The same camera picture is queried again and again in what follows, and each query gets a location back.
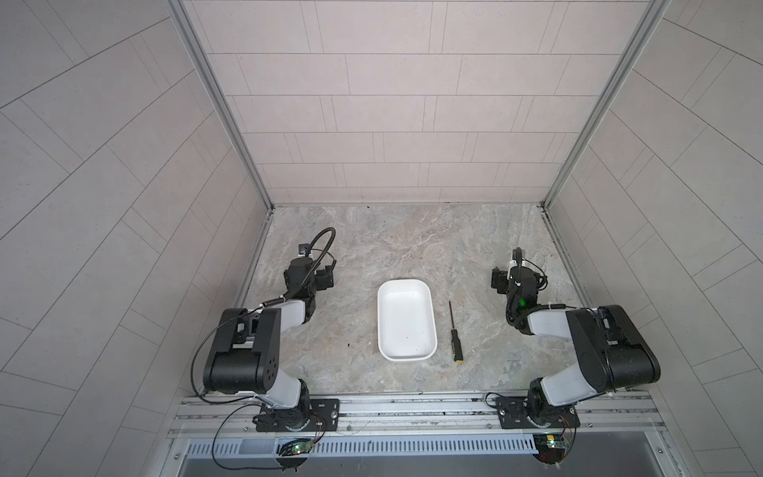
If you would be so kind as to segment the black and yellow screwdriver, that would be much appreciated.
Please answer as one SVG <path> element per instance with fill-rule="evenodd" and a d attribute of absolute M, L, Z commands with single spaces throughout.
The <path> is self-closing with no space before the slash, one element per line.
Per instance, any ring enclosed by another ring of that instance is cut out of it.
<path fill-rule="evenodd" d="M 451 335 L 453 361 L 455 363 L 462 363 L 464 361 L 464 355 L 463 355 L 461 340 L 458 335 L 458 330 L 456 329 L 456 326 L 455 326 L 455 318 L 454 318 L 451 301 L 448 302 L 448 308 L 449 308 L 449 315 L 450 315 L 450 321 L 451 321 L 450 335 Z"/>

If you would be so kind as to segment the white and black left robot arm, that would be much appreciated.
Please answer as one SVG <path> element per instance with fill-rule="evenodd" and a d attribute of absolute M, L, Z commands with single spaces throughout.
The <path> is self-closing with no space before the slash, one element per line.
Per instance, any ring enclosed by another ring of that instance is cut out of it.
<path fill-rule="evenodd" d="M 237 399 L 257 399 L 259 432 L 334 431 L 339 401 L 313 399 L 303 380 L 279 365 L 281 334 L 310 321 L 316 293 L 334 286 L 336 264 L 318 268 L 309 256 L 290 262 L 284 272 L 288 300 L 270 300 L 256 309 L 226 310 L 202 373 L 205 389 Z"/>

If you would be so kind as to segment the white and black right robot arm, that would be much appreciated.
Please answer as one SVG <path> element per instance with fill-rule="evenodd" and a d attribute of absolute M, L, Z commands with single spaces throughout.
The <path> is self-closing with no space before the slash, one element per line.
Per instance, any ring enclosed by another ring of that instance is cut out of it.
<path fill-rule="evenodd" d="M 545 275 L 524 262 L 491 271 L 491 287 L 507 298 L 509 325 L 527 336 L 568 339 L 575 352 L 574 364 L 529 385 L 523 410 L 532 425 L 569 427 L 564 414 L 577 403 L 659 381 L 659 361 L 623 307 L 540 304 L 547 284 Z"/>

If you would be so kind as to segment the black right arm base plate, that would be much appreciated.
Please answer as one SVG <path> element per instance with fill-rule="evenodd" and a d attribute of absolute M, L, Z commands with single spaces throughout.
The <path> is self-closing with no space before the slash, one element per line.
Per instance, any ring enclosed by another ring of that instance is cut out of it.
<path fill-rule="evenodd" d="M 577 429 L 580 420 L 573 405 L 554 407 L 544 397 L 493 397 L 501 429 Z"/>

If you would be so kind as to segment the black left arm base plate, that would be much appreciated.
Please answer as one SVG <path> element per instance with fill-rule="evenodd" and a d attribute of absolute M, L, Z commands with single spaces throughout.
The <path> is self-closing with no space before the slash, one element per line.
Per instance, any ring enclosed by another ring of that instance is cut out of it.
<path fill-rule="evenodd" d="M 310 399 L 308 407 L 266 407 L 252 422 L 257 432 L 332 432 L 338 428 L 340 405 L 339 399 Z"/>

